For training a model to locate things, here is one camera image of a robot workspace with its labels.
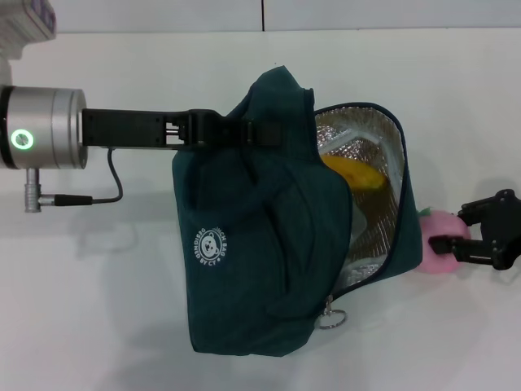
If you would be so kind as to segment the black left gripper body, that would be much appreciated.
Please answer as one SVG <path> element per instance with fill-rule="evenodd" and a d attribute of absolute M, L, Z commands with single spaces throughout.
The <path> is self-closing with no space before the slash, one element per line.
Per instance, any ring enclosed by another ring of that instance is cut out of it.
<path fill-rule="evenodd" d="M 85 109 L 82 142 L 88 147 L 173 149 L 190 145 L 187 112 Z"/>

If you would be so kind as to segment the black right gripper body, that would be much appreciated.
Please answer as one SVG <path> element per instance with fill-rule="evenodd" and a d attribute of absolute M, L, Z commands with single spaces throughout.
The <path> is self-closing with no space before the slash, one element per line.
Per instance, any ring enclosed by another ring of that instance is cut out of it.
<path fill-rule="evenodd" d="M 512 189 L 499 191 L 488 206 L 484 241 L 490 243 L 496 270 L 508 270 L 520 256 L 520 199 Z"/>

